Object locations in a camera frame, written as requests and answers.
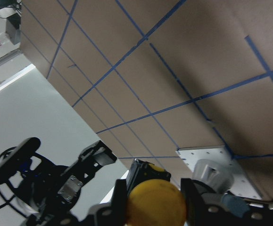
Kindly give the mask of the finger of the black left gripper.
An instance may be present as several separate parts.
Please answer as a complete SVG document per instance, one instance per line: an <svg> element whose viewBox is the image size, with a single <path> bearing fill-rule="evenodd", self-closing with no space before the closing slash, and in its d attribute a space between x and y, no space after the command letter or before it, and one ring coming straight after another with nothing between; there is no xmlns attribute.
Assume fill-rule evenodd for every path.
<svg viewBox="0 0 273 226"><path fill-rule="evenodd" d="M101 140L88 146L80 153L78 160L60 175L58 195L65 202L76 202L81 188L90 182L102 167L116 161L117 157Z"/></svg>

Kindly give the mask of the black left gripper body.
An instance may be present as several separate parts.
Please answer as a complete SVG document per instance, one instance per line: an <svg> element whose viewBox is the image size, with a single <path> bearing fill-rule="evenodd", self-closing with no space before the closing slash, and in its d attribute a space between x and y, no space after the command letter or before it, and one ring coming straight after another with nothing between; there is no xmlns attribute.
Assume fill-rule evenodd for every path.
<svg viewBox="0 0 273 226"><path fill-rule="evenodd" d="M29 221L74 221L70 209L80 191L69 194L65 187L77 179L73 166L55 165L36 151L36 137L7 149L1 156L0 185L6 184L14 196L36 213Z"/></svg>

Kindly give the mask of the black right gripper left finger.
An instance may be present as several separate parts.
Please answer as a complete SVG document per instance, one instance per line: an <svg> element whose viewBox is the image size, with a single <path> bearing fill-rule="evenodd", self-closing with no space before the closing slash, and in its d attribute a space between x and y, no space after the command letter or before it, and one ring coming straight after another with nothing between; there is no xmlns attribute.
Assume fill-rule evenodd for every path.
<svg viewBox="0 0 273 226"><path fill-rule="evenodd" d="M111 226L124 226L126 220L127 186L125 179L117 179L111 198Z"/></svg>

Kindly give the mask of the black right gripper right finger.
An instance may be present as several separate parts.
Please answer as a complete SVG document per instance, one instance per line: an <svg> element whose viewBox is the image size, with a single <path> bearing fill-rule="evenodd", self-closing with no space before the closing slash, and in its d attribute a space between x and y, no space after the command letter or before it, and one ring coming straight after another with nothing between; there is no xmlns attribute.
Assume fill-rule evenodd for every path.
<svg viewBox="0 0 273 226"><path fill-rule="evenodd" d="M204 202L190 178L181 179L181 193L186 202L186 222L189 226L202 226Z"/></svg>

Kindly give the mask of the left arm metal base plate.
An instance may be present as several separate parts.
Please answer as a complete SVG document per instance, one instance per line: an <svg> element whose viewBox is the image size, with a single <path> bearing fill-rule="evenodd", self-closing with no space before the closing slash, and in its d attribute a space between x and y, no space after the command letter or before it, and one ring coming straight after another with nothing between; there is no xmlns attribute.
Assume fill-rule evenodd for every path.
<svg viewBox="0 0 273 226"><path fill-rule="evenodd" d="M261 200L262 194L247 177L225 146L180 148L178 156L192 172L192 179L202 182L216 193Z"/></svg>

